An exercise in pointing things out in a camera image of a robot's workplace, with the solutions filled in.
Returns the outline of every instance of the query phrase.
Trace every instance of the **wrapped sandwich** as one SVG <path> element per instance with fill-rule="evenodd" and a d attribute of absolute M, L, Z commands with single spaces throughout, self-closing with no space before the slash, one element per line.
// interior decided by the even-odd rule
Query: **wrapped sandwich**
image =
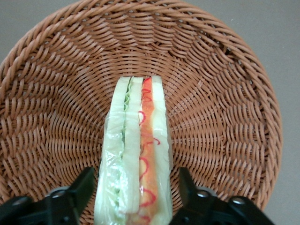
<path fill-rule="evenodd" d="M 105 119 L 94 224 L 168 224 L 170 149 L 161 78 L 121 77 Z"/>

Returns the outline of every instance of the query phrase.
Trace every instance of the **brown wicker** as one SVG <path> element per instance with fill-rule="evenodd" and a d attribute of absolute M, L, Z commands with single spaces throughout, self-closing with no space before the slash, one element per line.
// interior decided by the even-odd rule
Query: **brown wicker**
<path fill-rule="evenodd" d="M 0 204 L 42 199 L 98 169 L 121 75 L 160 75 L 178 167 L 221 199 L 262 209 L 281 161 L 278 103 L 257 57 L 230 28 L 178 0 L 86 0 L 48 16 L 0 66 Z M 81 218 L 93 223 L 93 196 Z"/>

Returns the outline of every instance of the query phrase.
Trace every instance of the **plastic wrap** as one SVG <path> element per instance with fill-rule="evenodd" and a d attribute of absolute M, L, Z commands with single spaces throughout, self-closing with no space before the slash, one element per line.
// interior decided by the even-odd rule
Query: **plastic wrap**
<path fill-rule="evenodd" d="M 105 119 L 95 225 L 169 223 L 170 140 L 160 77 L 120 78 Z"/>

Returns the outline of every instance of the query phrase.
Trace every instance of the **gray floor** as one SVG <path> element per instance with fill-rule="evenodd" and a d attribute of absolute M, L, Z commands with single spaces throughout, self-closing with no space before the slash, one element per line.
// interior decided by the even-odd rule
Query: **gray floor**
<path fill-rule="evenodd" d="M 265 213 L 277 225 L 300 224 L 300 1 L 186 0 L 224 21 L 269 74 L 284 129 L 281 172 Z M 0 61 L 36 23 L 75 0 L 1 0 Z"/>

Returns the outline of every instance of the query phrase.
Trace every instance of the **wicker basket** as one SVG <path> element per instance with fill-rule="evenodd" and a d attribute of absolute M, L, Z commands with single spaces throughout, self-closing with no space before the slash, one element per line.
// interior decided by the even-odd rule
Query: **wicker basket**
<path fill-rule="evenodd" d="M 0 66 L 0 204 L 42 199 L 99 167 L 104 118 L 121 75 L 160 75 L 178 167 L 221 199 L 262 209 L 281 161 L 270 81 L 251 49 L 210 14 L 178 0 L 86 0 L 48 16 Z M 81 222 L 93 223 L 93 203 Z"/>

